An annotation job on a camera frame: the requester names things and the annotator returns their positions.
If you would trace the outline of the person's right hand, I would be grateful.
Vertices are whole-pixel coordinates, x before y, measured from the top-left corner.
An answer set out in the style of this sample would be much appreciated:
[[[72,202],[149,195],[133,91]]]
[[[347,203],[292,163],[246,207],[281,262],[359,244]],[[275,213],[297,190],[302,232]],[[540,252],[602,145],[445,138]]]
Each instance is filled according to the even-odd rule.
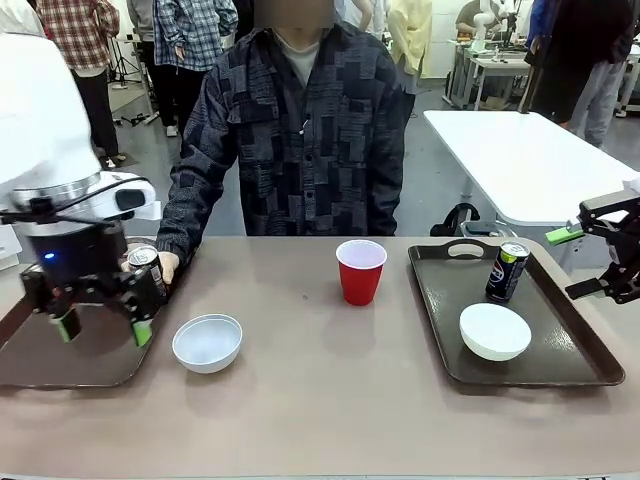
[[[180,259],[177,255],[165,251],[160,251],[158,258],[162,269],[162,280],[165,285],[170,285],[180,266]]]

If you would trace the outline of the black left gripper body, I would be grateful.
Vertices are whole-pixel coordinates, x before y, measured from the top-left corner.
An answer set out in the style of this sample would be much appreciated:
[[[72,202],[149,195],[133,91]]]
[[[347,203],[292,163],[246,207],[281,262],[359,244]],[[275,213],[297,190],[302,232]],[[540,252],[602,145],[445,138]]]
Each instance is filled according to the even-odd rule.
[[[27,240],[37,260],[24,271],[25,297],[33,306],[102,303],[123,294],[120,260],[127,243],[120,222]]]

